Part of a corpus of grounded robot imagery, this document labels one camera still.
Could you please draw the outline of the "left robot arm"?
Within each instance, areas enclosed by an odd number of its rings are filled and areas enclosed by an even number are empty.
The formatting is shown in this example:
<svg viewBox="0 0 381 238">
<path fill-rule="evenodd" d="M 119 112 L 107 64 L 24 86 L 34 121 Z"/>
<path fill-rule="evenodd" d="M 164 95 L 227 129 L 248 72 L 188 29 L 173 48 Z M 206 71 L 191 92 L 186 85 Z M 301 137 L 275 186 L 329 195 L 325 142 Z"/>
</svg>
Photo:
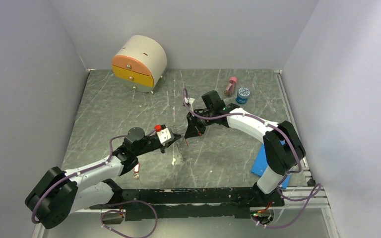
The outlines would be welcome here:
<svg viewBox="0 0 381 238">
<path fill-rule="evenodd" d="M 165 153 L 181 135 L 165 125 L 157 125 L 149 134 L 133 127 L 120 138 L 123 142 L 117 149 L 109 141 L 109 154 L 104 159 L 75 169 L 56 166 L 47 170 L 25 199 L 32 212 L 32 223 L 51 229 L 69 214 L 89 206 L 106 204 L 117 208 L 123 190 L 113 178 L 133 170 L 140 155 L 155 150 Z"/>
</svg>

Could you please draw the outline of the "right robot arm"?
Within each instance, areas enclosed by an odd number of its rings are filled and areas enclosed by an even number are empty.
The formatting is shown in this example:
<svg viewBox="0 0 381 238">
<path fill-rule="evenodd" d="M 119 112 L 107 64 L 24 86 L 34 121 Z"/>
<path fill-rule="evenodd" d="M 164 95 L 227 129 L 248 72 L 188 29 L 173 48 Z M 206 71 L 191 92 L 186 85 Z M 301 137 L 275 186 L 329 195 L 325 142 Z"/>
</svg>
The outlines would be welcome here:
<svg viewBox="0 0 381 238">
<path fill-rule="evenodd" d="M 267 166 L 254 184 L 253 200 L 264 206 L 272 199 L 272 193 L 288 174 L 299 173 L 300 161 L 305 157 L 305 148 L 293 124 L 287 120 L 278 123 L 248 113 L 236 104 L 226 105 L 215 90 L 202 95 L 204 109 L 191 109 L 192 98 L 183 89 L 183 105 L 188 110 L 188 127 L 184 137 L 203 136 L 207 126 L 223 125 L 237 129 L 259 140 L 265 149 Z"/>
</svg>

